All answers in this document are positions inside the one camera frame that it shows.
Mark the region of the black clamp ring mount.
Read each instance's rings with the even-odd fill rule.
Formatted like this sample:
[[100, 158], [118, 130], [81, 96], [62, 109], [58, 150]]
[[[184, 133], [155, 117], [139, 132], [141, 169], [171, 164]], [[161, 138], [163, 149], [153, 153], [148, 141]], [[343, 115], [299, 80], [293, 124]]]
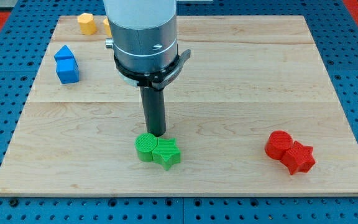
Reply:
[[157, 72], [138, 73], [121, 65], [116, 56], [114, 62], [122, 79], [132, 86], [149, 87], [162, 90], [179, 76], [185, 62], [191, 57], [191, 50], [185, 50], [181, 55], [176, 55], [174, 61], [166, 68]]

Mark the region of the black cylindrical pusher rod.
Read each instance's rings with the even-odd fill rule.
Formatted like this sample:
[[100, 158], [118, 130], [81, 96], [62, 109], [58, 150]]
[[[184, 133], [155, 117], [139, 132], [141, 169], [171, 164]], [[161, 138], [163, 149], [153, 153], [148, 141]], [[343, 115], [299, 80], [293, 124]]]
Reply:
[[163, 90], [141, 87], [140, 95], [147, 132], [154, 136], [164, 135], [166, 132], [166, 120]]

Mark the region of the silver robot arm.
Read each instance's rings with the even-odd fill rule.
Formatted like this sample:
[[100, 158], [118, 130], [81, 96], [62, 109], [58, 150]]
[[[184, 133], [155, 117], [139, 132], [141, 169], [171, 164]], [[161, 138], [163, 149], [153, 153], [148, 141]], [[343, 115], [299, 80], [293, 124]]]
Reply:
[[138, 87], [147, 132], [166, 132], [164, 88], [180, 74], [191, 51], [178, 52], [176, 0], [104, 0], [121, 78]]

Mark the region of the yellow block behind arm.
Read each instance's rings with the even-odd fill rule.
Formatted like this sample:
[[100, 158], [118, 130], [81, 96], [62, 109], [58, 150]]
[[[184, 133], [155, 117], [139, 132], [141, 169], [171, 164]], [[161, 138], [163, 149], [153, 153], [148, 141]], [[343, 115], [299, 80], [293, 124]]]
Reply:
[[103, 20], [103, 26], [104, 26], [104, 30], [105, 30], [106, 35], [108, 37], [112, 37], [112, 33], [111, 33], [110, 25], [109, 25], [109, 20], [108, 20], [107, 17]]

